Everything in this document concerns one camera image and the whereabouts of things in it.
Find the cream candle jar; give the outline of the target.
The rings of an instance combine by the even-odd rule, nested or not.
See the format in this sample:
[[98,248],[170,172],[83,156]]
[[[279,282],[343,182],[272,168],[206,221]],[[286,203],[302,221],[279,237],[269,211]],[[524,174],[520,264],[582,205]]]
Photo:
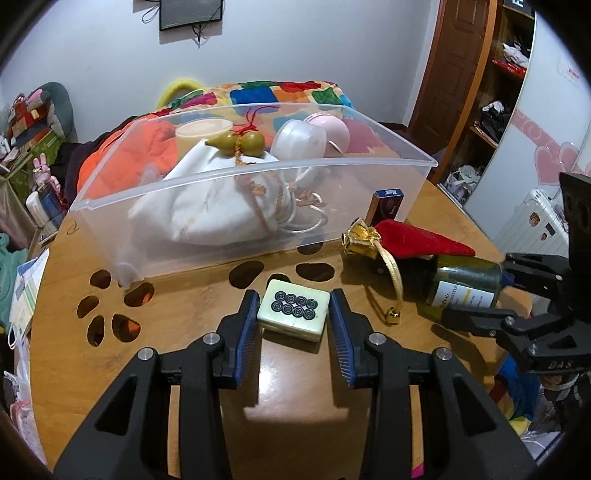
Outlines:
[[222,118],[192,120],[177,126],[175,129],[177,159],[182,159],[200,140],[218,137],[232,128],[233,123]]

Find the green storage box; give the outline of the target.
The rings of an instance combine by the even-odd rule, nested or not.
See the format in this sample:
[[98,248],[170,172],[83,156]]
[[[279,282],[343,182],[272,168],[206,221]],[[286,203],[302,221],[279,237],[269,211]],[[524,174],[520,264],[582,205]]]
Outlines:
[[17,198],[24,203],[35,185],[33,179],[33,159],[44,154],[46,163],[52,165],[63,139],[55,133],[47,133],[34,147],[26,152],[21,152],[10,167],[7,180],[14,190]]

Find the colourful patchwork blanket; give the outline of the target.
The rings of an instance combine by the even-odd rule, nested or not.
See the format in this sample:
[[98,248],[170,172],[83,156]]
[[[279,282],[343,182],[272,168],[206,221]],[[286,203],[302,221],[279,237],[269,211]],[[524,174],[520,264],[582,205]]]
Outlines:
[[154,114],[163,116],[186,109],[259,103],[315,103],[353,108],[349,97],[334,82],[256,80],[221,86],[202,85],[198,90],[178,94],[164,108],[155,108]]

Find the brown wooden door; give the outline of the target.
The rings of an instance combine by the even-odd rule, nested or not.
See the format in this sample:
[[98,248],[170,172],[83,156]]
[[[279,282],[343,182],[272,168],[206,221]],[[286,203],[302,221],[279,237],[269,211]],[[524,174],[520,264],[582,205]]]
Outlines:
[[418,135],[449,139],[465,105],[484,44],[489,1],[442,1],[410,122]]

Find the red drawstring pouch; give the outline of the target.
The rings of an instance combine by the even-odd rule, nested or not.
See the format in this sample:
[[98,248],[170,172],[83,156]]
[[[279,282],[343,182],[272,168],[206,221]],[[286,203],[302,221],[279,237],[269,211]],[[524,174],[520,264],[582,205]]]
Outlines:
[[426,229],[396,220],[383,220],[376,226],[370,226],[361,218],[342,233],[342,249],[346,255],[383,261],[396,294],[394,304],[384,314],[387,325],[397,325],[402,313],[404,285],[399,260],[435,255],[476,255],[472,247]]

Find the stack of paper cards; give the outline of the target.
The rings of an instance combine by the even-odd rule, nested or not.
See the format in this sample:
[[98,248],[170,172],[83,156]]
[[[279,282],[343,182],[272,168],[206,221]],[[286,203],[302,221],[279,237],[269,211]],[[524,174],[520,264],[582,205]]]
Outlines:
[[30,329],[50,250],[17,267],[8,324],[8,347],[14,350]]

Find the pink bunny toy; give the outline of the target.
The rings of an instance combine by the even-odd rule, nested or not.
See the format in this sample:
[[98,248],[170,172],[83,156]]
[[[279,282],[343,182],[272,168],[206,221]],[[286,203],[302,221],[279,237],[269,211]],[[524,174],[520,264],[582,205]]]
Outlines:
[[51,173],[47,164],[47,158],[44,153],[33,159],[33,180],[37,188],[44,185],[49,185],[53,188],[56,194],[61,192],[61,186],[56,177]]

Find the pink round device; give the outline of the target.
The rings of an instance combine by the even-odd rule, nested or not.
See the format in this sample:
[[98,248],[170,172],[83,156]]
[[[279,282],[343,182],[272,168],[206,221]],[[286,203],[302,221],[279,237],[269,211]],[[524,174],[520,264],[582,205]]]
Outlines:
[[351,133],[341,118],[327,112],[318,112],[305,117],[304,122],[322,128],[327,134],[325,157],[338,157],[348,152]]

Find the white cloth pouch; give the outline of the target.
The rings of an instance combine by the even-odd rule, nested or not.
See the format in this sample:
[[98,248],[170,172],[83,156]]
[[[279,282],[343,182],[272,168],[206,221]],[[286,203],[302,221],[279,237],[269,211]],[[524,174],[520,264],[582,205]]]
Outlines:
[[[266,186],[259,198],[270,227],[266,233],[235,179],[250,176]],[[263,239],[293,220],[296,201],[276,171],[216,177],[142,196],[127,218],[139,234],[198,246],[221,246]]]

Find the wooden shelf unit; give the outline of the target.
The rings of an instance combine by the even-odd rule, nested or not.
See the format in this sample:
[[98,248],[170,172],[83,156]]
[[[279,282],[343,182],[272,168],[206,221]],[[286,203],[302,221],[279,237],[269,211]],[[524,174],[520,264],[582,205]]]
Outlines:
[[535,24],[535,11],[528,1],[487,3],[474,75],[433,179],[461,205],[466,204],[484,176],[517,105]]

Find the green mahjong tile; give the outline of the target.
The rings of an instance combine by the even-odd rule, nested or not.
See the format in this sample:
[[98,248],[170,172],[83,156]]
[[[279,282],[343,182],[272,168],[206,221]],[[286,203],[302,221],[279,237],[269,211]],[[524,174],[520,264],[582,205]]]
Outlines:
[[272,279],[260,302],[257,320],[266,330],[318,343],[330,299],[327,291]]

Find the orange puffer jacket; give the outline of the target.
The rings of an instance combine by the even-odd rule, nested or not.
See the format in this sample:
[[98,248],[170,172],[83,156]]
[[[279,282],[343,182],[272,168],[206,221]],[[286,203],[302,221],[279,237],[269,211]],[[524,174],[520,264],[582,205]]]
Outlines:
[[137,187],[147,166],[158,175],[167,174],[177,163],[175,127],[165,120],[148,116],[112,133],[90,154],[79,170],[78,193],[99,164],[105,165],[92,180],[88,198],[101,198]]

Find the dark blue card box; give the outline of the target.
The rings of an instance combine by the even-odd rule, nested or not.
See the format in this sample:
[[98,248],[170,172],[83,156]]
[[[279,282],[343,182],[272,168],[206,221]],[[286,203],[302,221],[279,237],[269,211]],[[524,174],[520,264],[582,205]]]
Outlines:
[[376,226],[384,220],[396,219],[403,200],[404,192],[401,189],[376,190],[370,201],[365,222],[369,226]]

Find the yellow foam headboard loop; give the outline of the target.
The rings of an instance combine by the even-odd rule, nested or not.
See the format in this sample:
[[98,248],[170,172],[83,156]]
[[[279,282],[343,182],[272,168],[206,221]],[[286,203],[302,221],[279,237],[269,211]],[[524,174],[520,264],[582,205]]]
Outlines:
[[191,92],[193,90],[198,90],[201,87],[202,85],[200,83],[192,79],[182,78],[175,80],[164,89],[164,92],[162,93],[156,104],[156,109],[159,110],[161,108],[164,108],[166,105],[172,102],[180,93]]

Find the small wall monitor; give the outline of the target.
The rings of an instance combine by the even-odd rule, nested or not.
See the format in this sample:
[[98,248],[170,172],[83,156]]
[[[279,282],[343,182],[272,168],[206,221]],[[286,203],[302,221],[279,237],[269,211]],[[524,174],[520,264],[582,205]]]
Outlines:
[[222,0],[160,0],[159,30],[219,22],[222,13]]

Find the golden gourd charm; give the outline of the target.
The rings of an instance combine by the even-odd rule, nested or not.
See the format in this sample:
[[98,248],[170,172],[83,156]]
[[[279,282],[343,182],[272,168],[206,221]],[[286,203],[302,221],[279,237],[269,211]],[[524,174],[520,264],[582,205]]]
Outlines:
[[[266,106],[259,106],[254,109],[249,108],[245,114],[245,125],[237,129],[230,129],[221,135],[205,141],[205,145],[218,150],[224,156],[233,155],[235,166],[254,165],[254,162],[247,162],[243,155],[252,154],[253,157],[262,158],[266,153],[266,137],[254,125],[256,114],[260,110],[266,109]],[[235,179],[236,185],[245,194],[256,219],[266,233],[270,233],[270,227],[264,217],[263,209],[259,205],[259,198],[266,195],[266,186],[256,183],[250,176],[239,176]]]

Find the green glass bottle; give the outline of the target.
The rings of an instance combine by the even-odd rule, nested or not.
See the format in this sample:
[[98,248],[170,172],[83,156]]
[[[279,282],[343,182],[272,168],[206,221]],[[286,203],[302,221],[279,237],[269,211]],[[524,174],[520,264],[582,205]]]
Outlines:
[[501,291],[514,284],[502,264],[477,257],[436,255],[426,303],[436,308],[495,307]]

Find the teal dinosaur plush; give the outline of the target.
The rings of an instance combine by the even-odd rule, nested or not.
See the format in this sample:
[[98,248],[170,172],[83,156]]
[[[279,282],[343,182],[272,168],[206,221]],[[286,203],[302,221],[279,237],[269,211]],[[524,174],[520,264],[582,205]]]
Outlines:
[[0,238],[0,324],[1,330],[8,331],[12,294],[17,275],[17,267],[26,261],[28,250],[8,250],[10,238],[2,233]]

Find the grey plush cushion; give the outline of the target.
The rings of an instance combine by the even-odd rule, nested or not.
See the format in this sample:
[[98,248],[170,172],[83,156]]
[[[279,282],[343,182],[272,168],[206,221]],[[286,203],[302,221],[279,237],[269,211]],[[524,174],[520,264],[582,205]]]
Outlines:
[[41,100],[47,107],[47,125],[59,137],[67,138],[73,128],[73,108],[66,88],[58,82],[41,87]]

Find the clear plastic storage bin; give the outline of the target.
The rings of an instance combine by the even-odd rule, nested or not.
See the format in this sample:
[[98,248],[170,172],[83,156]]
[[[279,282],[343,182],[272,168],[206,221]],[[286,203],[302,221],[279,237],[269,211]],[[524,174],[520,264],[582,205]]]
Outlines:
[[405,219],[436,161],[353,108],[259,103],[133,121],[70,212],[122,286],[337,240],[374,194]]

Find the white suitcase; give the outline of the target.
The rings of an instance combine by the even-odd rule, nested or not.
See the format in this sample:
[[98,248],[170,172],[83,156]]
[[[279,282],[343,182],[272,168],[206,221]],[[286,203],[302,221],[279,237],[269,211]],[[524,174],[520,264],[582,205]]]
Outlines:
[[568,256],[568,232],[543,190],[533,189],[493,243],[502,253]]

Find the dark purple garment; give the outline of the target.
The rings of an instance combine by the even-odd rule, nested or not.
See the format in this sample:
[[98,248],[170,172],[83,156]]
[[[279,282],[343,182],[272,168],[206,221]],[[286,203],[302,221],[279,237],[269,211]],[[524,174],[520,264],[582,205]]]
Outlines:
[[58,157],[64,167],[64,173],[60,180],[66,201],[71,204],[77,195],[77,182],[80,170],[86,159],[100,146],[101,140],[86,143],[64,142],[58,149]]

